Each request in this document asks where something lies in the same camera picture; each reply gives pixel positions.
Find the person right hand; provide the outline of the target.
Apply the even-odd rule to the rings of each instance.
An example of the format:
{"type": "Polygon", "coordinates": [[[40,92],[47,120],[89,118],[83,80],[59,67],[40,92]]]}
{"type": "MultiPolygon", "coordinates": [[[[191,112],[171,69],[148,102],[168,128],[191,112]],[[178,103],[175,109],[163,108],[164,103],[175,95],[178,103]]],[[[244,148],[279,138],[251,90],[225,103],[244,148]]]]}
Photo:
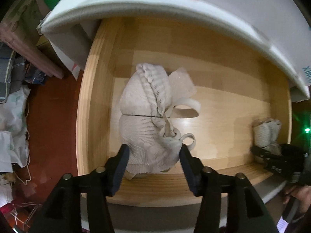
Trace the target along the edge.
{"type": "Polygon", "coordinates": [[[305,214],[311,203],[311,187],[310,186],[286,186],[283,189],[283,204],[287,205],[290,198],[294,197],[299,200],[299,213],[305,214]]]}

